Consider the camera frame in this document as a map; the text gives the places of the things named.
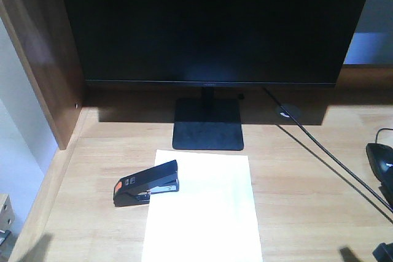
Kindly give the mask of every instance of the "desk surface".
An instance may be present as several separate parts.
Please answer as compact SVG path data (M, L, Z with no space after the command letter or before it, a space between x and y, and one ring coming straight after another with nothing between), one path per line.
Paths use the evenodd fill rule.
M393 126L392 91L276 92L300 106L305 121L322 122L307 129L378 191L365 145ZM182 94L93 93L68 149L53 159L10 261L140 261L149 207L115 208L113 186L151 167L157 149L172 150L174 99ZM393 216L298 127L276 119L262 91L244 94L244 150L213 153L249 157L264 262L375 261L374 248L393 242ZM379 141L393 145L393 132Z

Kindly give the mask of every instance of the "black mouse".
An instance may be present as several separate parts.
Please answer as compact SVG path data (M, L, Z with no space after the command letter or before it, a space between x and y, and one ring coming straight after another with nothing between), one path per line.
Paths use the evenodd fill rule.
M367 144L366 152L375 177L382 182L383 175L393 167L393 148L384 144Z

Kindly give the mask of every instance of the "monitor base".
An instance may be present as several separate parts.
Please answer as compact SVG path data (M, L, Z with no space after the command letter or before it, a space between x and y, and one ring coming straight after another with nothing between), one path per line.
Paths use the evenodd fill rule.
M238 101L178 99L172 146L176 150L242 150Z

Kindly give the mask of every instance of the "black cable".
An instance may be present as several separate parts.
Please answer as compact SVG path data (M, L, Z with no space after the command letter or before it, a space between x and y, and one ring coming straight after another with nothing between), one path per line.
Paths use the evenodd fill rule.
M266 88L263 88L267 95L275 101L275 103L295 122L295 124L321 149L323 150L329 157L331 157L334 162L340 165L350 176L356 179L365 189L367 189L382 205L384 205L391 213L393 213L392 207L376 193L371 187L369 187L362 179L358 178L355 173L353 173L347 166L345 166L339 159L337 159L332 153L330 153L319 141L312 136L306 128L303 127L288 111L287 109L273 96Z
M377 131L377 133L376 133L376 136L375 136L375 143L376 143L376 144L378 143L378 134L379 134L381 131L384 131L384 130L391 130L391 131L393 131L392 128L381 128L381 129L379 129L379 130Z

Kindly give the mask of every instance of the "stapler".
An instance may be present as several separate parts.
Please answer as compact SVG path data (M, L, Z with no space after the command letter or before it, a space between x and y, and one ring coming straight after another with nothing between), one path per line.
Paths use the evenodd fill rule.
M179 191L176 160L121 178L115 185L115 207L148 204L150 195Z

